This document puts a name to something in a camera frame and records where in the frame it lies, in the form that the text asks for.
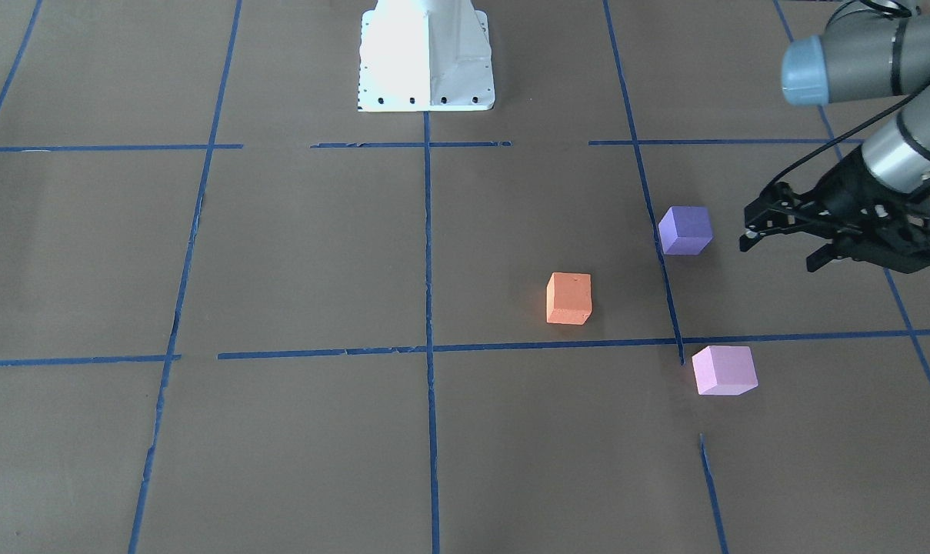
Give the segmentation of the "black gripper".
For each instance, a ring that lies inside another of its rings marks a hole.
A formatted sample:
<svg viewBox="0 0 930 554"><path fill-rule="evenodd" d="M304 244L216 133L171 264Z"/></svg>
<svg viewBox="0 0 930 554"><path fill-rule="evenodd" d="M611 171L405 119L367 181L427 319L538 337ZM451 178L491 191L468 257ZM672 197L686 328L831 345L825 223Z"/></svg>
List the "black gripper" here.
<svg viewBox="0 0 930 554"><path fill-rule="evenodd" d="M830 242L806 256L807 272L842 259L912 274L930 267L930 173L912 192L896 192L869 171L861 154L849 154L808 194L788 183L766 185L745 207L747 235L819 236L805 217L812 201Z"/></svg>

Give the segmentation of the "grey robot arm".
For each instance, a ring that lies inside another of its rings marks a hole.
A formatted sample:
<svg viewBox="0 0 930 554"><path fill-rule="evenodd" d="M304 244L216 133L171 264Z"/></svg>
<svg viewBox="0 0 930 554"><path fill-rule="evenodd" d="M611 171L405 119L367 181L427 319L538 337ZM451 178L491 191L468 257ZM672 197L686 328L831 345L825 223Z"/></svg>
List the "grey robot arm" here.
<svg viewBox="0 0 930 554"><path fill-rule="evenodd" d="M771 235L825 243L809 272L851 259L904 274L930 266L930 10L918 1L845 1L822 34L794 41L782 59L792 105L896 98L859 124L880 129L796 193L778 173L745 207L742 252Z"/></svg>

